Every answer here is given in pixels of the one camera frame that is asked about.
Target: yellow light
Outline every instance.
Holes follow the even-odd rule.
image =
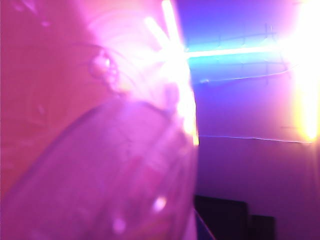
[[[320,94],[320,1],[309,0],[300,5],[295,33],[290,39],[292,61],[297,64],[295,78],[295,119],[301,134],[314,141],[319,131]]]

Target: led light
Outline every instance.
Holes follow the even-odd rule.
[[[169,0],[163,0],[161,3],[164,14],[165,24],[168,30],[170,41],[173,44],[180,44],[180,37],[175,19],[174,9]]]
[[[191,52],[186,52],[185,56],[187,59],[190,59],[190,58],[210,57],[210,56],[269,53],[269,52],[279,52],[279,51],[280,51],[280,48],[278,46],[270,45],[270,46],[241,47],[241,48],[219,49],[219,50],[208,50],[208,51],[193,51],[193,52],[191,51]]]
[[[292,60],[298,64],[293,71],[295,79],[295,119],[301,134],[310,141],[319,132],[320,103],[320,31],[314,26],[320,22],[320,2],[304,1],[300,4],[295,33],[290,38]]]
[[[160,46],[162,48],[168,47],[168,45],[170,44],[169,38],[167,37],[165,32],[161,29],[161,27],[156,23],[156,21],[149,16],[144,19],[144,23],[149,29],[149,31],[156,38]]]

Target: purple wall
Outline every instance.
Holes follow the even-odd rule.
[[[206,50],[211,42],[217,47],[219,37],[261,33],[265,26],[272,26],[278,39],[286,38],[295,29],[299,9],[294,0],[177,2],[185,42],[193,51]],[[252,47],[263,39],[246,40]],[[221,41],[224,48],[241,44],[241,38]],[[190,62],[202,136],[197,193],[245,201],[251,214],[274,216],[278,240],[319,240],[320,143],[208,137],[303,141],[295,122],[294,80],[282,74],[199,83],[224,75],[226,79],[242,77],[242,66],[226,67],[221,64],[225,58],[220,60],[219,64],[206,58]],[[258,70],[252,65],[247,70],[252,69]]]
[[[274,216],[278,240],[320,239],[319,145],[201,137],[197,194]]]

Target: pink light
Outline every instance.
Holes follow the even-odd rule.
[[[174,9],[169,0],[161,3],[169,38],[174,44],[181,44]]]
[[[146,17],[144,23],[162,48],[165,48],[170,44],[169,38],[152,17]]]

